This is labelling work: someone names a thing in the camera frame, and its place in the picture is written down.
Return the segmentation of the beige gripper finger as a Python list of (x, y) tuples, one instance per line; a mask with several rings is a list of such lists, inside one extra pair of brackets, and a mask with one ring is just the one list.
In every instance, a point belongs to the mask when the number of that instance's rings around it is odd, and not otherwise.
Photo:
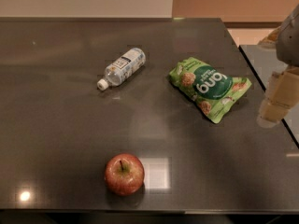
[(299, 68), (288, 66), (279, 73), (275, 88), (268, 98), (270, 107), (265, 115), (271, 120), (282, 120), (299, 102)]
[(264, 98), (259, 107), (258, 117), (256, 121), (258, 125), (262, 128), (273, 128), (278, 124), (276, 120), (271, 120), (265, 115), (265, 112), (270, 107), (270, 101), (268, 96), (270, 95), (271, 91), (275, 88), (276, 82), (278, 81), (278, 76), (278, 72), (273, 72), (271, 76), (268, 78)]

